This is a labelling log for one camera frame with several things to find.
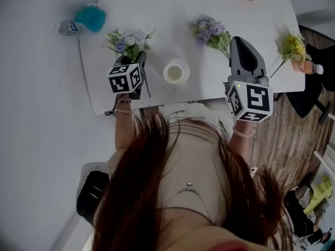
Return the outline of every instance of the teal fluffy object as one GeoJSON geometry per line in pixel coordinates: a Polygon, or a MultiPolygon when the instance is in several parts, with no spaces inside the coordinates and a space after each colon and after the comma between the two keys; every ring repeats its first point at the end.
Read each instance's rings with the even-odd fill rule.
{"type": "Polygon", "coordinates": [[[106,13],[99,7],[89,6],[79,11],[75,22],[84,24],[90,31],[99,32],[105,24],[106,13]]]}

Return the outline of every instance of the flower bouquet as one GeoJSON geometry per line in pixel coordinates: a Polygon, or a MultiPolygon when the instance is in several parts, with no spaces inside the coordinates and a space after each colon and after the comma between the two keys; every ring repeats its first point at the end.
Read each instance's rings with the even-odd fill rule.
{"type": "Polygon", "coordinates": [[[231,35],[224,31],[224,26],[212,17],[202,17],[191,24],[196,43],[221,51],[227,58],[230,58],[228,46],[231,35]]]}
{"type": "Polygon", "coordinates": [[[311,60],[310,55],[306,54],[304,40],[304,37],[300,34],[288,32],[284,35],[278,44],[278,52],[282,55],[283,61],[270,78],[272,78],[272,76],[274,76],[280,67],[282,67],[288,60],[311,60]]]}
{"type": "Polygon", "coordinates": [[[108,39],[105,40],[107,44],[103,44],[102,48],[109,48],[116,53],[116,56],[122,54],[134,62],[141,51],[147,52],[150,49],[149,39],[155,32],[153,29],[151,33],[145,35],[142,30],[120,33],[115,29],[107,33],[108,39]]]}

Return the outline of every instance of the paper cup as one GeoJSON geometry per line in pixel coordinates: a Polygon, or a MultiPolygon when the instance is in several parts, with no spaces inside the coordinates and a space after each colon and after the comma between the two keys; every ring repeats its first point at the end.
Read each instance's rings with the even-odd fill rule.
{"type": "Polygon", "coordinates": [[[164,68],[163,77],[170,84],[183,84],[189,77],[189,66],[183,60],[171,60],[164,68]]]}

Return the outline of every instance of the orange bottle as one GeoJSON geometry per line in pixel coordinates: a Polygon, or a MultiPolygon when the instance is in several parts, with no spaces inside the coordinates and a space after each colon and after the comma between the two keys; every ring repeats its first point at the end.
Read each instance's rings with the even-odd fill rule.
{"type": "Polygon", "coordinates": [[[319,64],[314,64],[312,61],[292,61],[294,70],[306,74],[323,74],[323,67],[319,64]]]}

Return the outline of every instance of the small bottle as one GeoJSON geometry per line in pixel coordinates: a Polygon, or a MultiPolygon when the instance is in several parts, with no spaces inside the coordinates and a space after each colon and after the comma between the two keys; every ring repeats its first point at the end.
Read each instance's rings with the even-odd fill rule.
{"type": "Polygon", "coordinates": [[[71,20],[63,20],[61,23],[56,24],[54,27],[56,30],[58,30],[59,34],[65,36],[77,35],[82,29],[80,23],[76,23],[71,20]]]}
{"type": "Polygon", "coordinates": [[[314,64],[312,61],[293,61],[293,68],[306,74],[323,74],[322,65],[314,64]]]}

